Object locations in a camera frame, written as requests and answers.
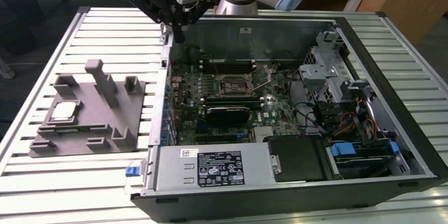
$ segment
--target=white label sticker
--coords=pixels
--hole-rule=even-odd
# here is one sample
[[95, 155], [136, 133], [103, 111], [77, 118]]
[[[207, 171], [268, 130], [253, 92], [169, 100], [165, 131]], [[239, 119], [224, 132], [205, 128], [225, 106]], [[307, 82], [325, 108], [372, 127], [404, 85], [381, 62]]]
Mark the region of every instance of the white label sticker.
[[199, 149], [180, 149], [180, 157], [197, 157]]
[[251, 33], [252, 33], [252, 28], [249, 27], [240, 28], [240, 34], [251, 34]]

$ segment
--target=gray fixture plate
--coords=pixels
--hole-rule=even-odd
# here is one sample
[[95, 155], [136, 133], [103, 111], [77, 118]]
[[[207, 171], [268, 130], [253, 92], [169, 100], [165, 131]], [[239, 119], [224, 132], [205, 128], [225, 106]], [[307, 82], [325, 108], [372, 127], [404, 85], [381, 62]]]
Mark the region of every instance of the gray fixture plate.
[[[140, 114], [144, 101], [144, 93], [128, 94], [124, 87], [124, 81], [117, 81], [116, 83], [116, 98], [119, 100], [119, 106], [116, 108], [109, 108], [104, 97], [97, 93], [95, 82], [79, 83], [79, 86], [72, 87], [72, 91], [76, 95], [73, 99], [64, 99], [59, 94], [56, 95], [51, 108], [41, 123], [47, 126], [47, 122], [52, 116], [55, 106], [59, 102], [65, 100], [81, 100], [83, 107], [77, 113], [77, 123], [76, 125], [109, 125], [109, 130], [103, 134], [89, 133], [89, 132], [67, 132], [55, 136], [43, 138], [40, 135], [36, 136], [36, 141], [49, 140], [57, 147], [53, 151], [35, 152], [29, 151], [31, 157], [48, 157], [48, 156], [67, 156], [67, 155], [80, 155], [80, 154], [101, 154], [101, 153], [119, 153], [131, 152], [136, 149], [136, 138], [140, 123]], [[140, 86], [144, 90], [145, 82], [140, 81]], [[117, 128], [120, 134], [124, 134], [124, 129], [128, 127], [129, 133], [133, 136], [133, 143], [123, 147], [117, 147], [116, 142], [111, 139], [112, 129]], [[109, 143], [108, 148], [99, 148], [92, 150], [87, 145], [87, 138], [104, 137], [105, 141]]]

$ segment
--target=barcode sticker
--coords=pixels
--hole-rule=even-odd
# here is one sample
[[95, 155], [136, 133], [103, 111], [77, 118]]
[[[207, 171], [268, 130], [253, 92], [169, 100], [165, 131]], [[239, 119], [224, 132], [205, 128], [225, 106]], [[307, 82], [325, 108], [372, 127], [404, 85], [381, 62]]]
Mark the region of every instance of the barcode sticker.
[[180, 149], [180, 157], [197, 157], [199, 149]]

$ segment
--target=cable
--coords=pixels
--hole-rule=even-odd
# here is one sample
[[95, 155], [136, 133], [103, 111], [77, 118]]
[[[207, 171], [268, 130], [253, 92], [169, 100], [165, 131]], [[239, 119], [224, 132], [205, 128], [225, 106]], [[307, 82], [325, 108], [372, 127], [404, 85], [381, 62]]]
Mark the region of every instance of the cable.
[[369, 121], [371, 124], [372, 124], [373, 138], [379, 139], [379, 129], [376, 127], [376, 122], [372, 119], [369, 119], [369, 118], [365, 118], [365, 120]]
[[291, 76], [291, 82], [289, 82], [289, 88], [288, 88], [288, 99], [289, 99], [289, 104], [291, 104], [292, 108], [296, 110], [296, 112], [297, 112], [305, 119], [308, 119], [308, 120], [312, 122], [312, 124], [316, 126], [316, 128], [319, 129], [319, 131], [321, 132], [321, 134], [323, 134], [323, 135], [327, 135], [327, 134], [328, 134], [328, 131], [319, 125], [319, 123], [316, 123], [315, 120], [312, 120], [312, 119], [309, 118], [309, 116], [307, 116], [300, 110], [297, 110], [297, 108], [296, 108], [297, 105], [293, 105], [293, 103], [292, 103], [292, 99], [291, 99], [291, 86], [292, 86], [292, 82], [293, 82], [293, 77], [297, 75], [297, 73], [299, 73], [299, 68], [295, 70], [295, 72], [293, 72], [293, 74], [292, 74], [292, 76]]
[[347, 112], [347, 113], [343, 114], [343, 116], [341, 116], [341, 122], [340, 122], [340, 124], [339, 124], [339, 127], [343, 126], [343, 123], [344, 123], [344, 117], [345, 117], [347, 115], [351, 115], [351, 114], [355, 114], [355, 112]]

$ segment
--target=black plastic part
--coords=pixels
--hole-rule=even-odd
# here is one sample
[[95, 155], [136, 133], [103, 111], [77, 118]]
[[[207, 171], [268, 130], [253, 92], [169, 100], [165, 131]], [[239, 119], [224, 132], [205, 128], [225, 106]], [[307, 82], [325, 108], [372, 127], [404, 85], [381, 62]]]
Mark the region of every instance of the black plastic part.
[[177, 202], [179, 202], [179, 198], [161, 198], [161, 199], [156, 199], [156, 203], [157, 204], [177, 203]]
[[268, 136], [269, 154], [276, 155], [281, 172], [275, 181], [323, 181], [333, 180], [328, 154], [323, 143], [327, 140], [319, 135]]
[[385, 12], [375, 12], [375, 13], [380, 18], [388, 18], [388, 15], [385, 14]]
[[247, 123], [249, 108], [212, 108], [207, 110], [205, 120], [216, 127], [225, 127]]
[[80, 6], [77, 8], [77, 13], [88, 13], [91, 11], [91, 7], [89, 6]]

